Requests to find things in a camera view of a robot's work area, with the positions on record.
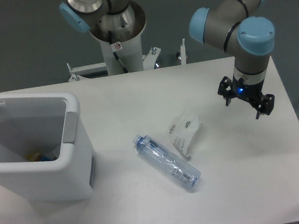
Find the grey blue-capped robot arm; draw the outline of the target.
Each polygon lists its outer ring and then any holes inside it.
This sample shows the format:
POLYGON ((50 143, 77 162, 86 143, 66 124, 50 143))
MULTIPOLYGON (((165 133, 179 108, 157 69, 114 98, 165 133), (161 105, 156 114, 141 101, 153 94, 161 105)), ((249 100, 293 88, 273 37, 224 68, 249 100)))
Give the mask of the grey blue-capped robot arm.
MULTIPOLYGON (((257 115, 270 115, 275 97, 262 88, 275 28, 253 12, 264 0, 221 0, 216 9, 200 8, 189 23, 197 42, 222 50, 235 59, 233 77, 224 77, 218 94, 226 103, 239 98, 257 115)), ((63 18, 78 32, 90 32, 101 45, 108 74, 126 74, 153 68, 142 56, 141 33, 146 26, 143 9, 131 0, 65 0, 63 18)))

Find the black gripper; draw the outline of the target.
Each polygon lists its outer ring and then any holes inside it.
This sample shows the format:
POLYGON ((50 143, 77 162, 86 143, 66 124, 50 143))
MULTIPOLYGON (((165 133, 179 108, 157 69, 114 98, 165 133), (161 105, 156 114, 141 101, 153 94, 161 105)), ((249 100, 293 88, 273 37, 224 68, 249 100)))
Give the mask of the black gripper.
POLYGON ((240 100, 252 103, 252 107, 256 109, 256 119, 259 119, 260 115, 270 115, 274 109, 275 96, 272 94, 264 95, 262 93, 264 80, 257 84, 239 84, 238 81, 233 80, 227 76, 221 80, 218 86, 218 95, 221 95, 225 99, 226 106, 230 105, 231 100, 234 98, 234 94, 240 100))

